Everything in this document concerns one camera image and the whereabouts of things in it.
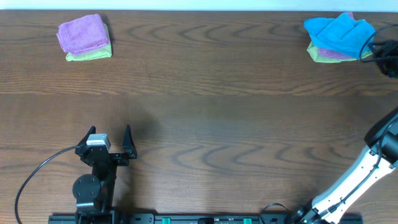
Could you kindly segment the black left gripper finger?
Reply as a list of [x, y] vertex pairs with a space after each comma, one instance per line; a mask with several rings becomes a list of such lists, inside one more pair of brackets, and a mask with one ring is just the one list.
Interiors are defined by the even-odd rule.
[[85, 134], [85, 136], [83, 137], [83, 139], [78, 143], [78, 147], [83, 147], [86, 145], [86, 142], [89, 138], [89, 136], [91, 134], [95, 134], [96, 133], [96, 127], [95, 126], [91, 126], [91, 128], [89, 129], [89, 131]]
[[122, 148], [124, 149], [124, 151], [126, 153], [136, 153], [136, 147], [135, 147], [134, 141], [132, 139], [131, 127], [129, 124], [126, 126], [126, 129], [124, 132]]

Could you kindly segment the blue microfibre cloth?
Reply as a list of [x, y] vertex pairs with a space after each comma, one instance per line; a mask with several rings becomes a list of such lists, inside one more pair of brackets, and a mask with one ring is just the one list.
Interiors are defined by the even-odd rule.
[[364, 19], [354, 20], [348, 13], [337, 18], [316, 17], [303, 23], [312, 44], [318, 48], [333, 50], [349, 57], [359, 59], [369, 47], [362, 47], [375, 33], [374, 27]]

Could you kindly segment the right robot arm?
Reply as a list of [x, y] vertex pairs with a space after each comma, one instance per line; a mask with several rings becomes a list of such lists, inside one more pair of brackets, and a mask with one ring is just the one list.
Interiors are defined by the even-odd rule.
[[364, 141], [366, 145], [351, 167], [287, 223], [339, 223], [365, 191], [397, 170], [397, 109], [379, 120]]

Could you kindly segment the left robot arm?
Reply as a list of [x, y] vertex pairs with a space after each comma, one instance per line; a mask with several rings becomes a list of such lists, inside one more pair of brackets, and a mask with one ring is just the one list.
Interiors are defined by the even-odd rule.
[[75, 154], [92, 168], [90, 174], [77, 178], [72, 192], [76, 198], [76, 223], [118, 223], [118, 212], [112, 208], [116, 173], [119, 166], [128, 166], [137, 158], [131, 127], [126, 126], [123, 152], [110, 153], [107, 134], [97, 134], [92, 126], [78, 143]]

